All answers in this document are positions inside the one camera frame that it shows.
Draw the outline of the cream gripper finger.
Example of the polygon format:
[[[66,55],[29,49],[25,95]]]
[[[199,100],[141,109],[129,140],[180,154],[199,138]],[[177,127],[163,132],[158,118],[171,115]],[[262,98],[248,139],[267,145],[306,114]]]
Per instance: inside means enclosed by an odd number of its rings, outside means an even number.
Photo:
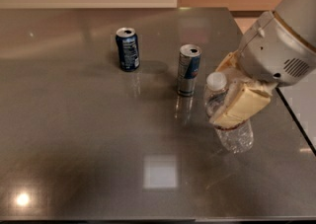
[[[238,51],[228,53],[220,64],[215,69],[216,72],[221,72],[228,77],[242,77],[244,72],[239,65]]]
[[[234,79],[223,104],[209,122],[222,128],[233,128],[265,108],[272,95],[272,83]]]

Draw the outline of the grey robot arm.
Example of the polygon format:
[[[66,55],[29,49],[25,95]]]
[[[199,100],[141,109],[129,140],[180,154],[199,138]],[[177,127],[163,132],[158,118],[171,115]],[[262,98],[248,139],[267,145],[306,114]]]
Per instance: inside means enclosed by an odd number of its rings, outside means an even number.
[[[232,128],[267,106],[273,89],[292,86],[316,67],[316,0],[282,0],[243,34],[216,70],[228,78],[210,123]]]

